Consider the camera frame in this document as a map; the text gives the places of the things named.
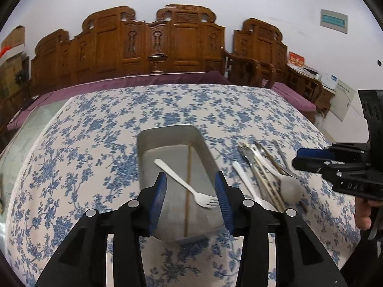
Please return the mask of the person's right hand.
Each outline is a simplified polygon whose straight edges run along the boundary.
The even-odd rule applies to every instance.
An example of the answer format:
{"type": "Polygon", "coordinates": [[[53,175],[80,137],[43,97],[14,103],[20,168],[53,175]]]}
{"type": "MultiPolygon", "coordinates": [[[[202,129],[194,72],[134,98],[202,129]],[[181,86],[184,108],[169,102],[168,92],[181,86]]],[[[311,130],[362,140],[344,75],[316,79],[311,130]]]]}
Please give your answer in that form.
{"type": "Polygon", "coordinates": [[[357,228],[366,231],[371,227],[371,213],[374,207],[382,207],[382,202],[355,197],[355,224],[357,228]]]}

